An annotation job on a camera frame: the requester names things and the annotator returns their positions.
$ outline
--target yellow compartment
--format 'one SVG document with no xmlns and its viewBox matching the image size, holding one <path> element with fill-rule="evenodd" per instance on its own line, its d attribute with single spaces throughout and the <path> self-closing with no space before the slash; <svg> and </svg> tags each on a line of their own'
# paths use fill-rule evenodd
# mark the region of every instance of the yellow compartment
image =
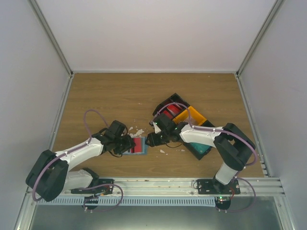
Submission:
<svg viewBox="0 0 307 230">
<path fill-rule="evenodd" d="M 189 107 L 189 110 L 190 110 L 190 113 L 191 113 L 192 124 L 200 126 L 207 120 L 203 115 L 201 115 L 199 112 L 197 112 L 196 109 L 194 109 L 192 106 Z M 178 124 L 181 121 L 188 122 L 188 119 L 189 119 L 189 114 L 188 114 L 188 111 L 185 110 L 181 114 L 176 116 L 173 119 L 173 121 L 176 124 Z"/>
</svg>

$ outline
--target wooden surface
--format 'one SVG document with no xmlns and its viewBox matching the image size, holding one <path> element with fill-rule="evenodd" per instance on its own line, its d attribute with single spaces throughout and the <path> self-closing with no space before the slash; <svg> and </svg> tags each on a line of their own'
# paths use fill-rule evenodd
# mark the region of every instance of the wooden surface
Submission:
<svg viewBox="0 0 307 230">
<path fill-rule="evenodd" d="M 83 114 L 90 108 L 98 110 L 109 124 L 116 119 L 128 128 L 133 127 L 131 133 L 143 129 L 142 136 L 147 136 L 153 131 L 148 125 L 153 110 L 175 92 L 215 126 L 231 122 L 253 138 L 232 74 L 76 74 L 53 150 L 64 150 L 88 138 Z M 87 121 L 93 133 L 105 127 L 95 113 L 88 113 Z M 105 153 L 75 169 L 89 167 L 100 176 L 213 177 L 221 165 L 216 149 L 199 161 L 184 146 L 176 149 L 158 146 L 149 148 L 148 155 L 115 158 Z M 262 177 L 260 163 L 246 168 L 240 175 Z"/>
</svg>

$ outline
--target white panel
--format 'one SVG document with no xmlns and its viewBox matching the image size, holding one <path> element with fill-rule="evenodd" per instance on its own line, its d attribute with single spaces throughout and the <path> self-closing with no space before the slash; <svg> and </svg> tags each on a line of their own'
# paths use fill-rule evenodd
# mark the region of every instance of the white panel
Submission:
<svg viewBox="0 0 307 230">
<path fill-rule="evenodd" d="M 0 31 L 0 229 L 11 230 L 68 75 L 26 0 L 1 2 Z"/>
<path fill-rule="evenodd" d="M 74 71 L 236 71 L 274 0 L 38 0 Z"/>
<path fill-rule="evenodd" d="M 307 1 L 286 0 L 242 81 L 272 176 L 280 177 L 297 220 L 306 229 Z"/>
</svg>

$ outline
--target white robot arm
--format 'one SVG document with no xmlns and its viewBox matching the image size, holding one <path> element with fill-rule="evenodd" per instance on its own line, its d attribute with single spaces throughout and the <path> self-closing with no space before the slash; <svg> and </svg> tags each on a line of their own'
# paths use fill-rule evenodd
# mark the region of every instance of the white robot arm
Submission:
<svg viewBox="0 0 307 230">
<path fill-rule="evenodd" d="M 165 114 L 160 114 L 153 120 L 153 127 L 155 132 L 148 134 L 146 140 L 146 144 L 151 147 L 163 145 L 169 141 L 180 141 L 205 144 L 217 148 L 224 160 L 221 168 L 213 178 L 213 184 L 217 192 L 222 192 L 238 171 L 243 170 L 252 155 L 251 149 L 239 139 L 218 131 L 226 130 L 231 132 L 255 149 L 252 141 L 231 123 L 224 127 L 209 128 L 210 131 L 206 131 L 205 127 L 204 129 L 197 128 L 197 126 L 190 126 L 187 122 L 175 124 Z"/>
<path fill-rule="evenodd" d="M 124 130 L 127 130 L 127 127 L 123 123 L 113 121 L 109 128 L 102 129 L 72 148 L 57 152 L 50 150 L 42 152 L 30 171 L 26 184 L 46 201 L 55 199 L 62 191 L 67 190 L 82 194 L 102 192 L 104 187 L 80 192 L 78 188 L 93 187 L 106 182 L 88 168 L 76 172 L 70 170 L 106 151 L 113 151 L 112 155 L 120 155 L 133 148 L 135 143 L 129 135 L 123 135 Z"/>
</svg>

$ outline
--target black mounting plate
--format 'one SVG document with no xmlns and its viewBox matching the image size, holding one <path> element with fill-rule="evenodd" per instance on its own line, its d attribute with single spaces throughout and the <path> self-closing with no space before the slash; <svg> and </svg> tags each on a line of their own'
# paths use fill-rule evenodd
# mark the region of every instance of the black mounting plate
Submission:
<svg viewBox="0 0 307 230">
<path fill-rule="evenodd" d="M 240 187 L 237 188 L 237 185 L 239 185 L 238 180 L 234 180 L 233 182 L 230 182 L 228 186 L 225 187 L 225 189 L 218 193 L 214 186 L 212 179 L 198 179 L 197 181 L 197 190 L 198 194 L 200 195 L 220 195 L 220 194 L 232 194 L 232 191 L 230 190 L 230 187 L 234 190 L 235 195 L 238 195 L 241 193 Z"/>
<path fill-rule="evenodd" d="M 98 184 L 114 184 L 113 179 L 103 179 L 99 178 Z M 102 193 L 104 192 L 104 195 L 112 194 L 113 193 L 113 186 L 110 188 L 107 187 L 100 187 L 96 188 L 94 190 L 81 190 L 81 189 L 72 189 L 71 193 L 72 194 L 97 194 L 97 193 Z"/>
</svg>

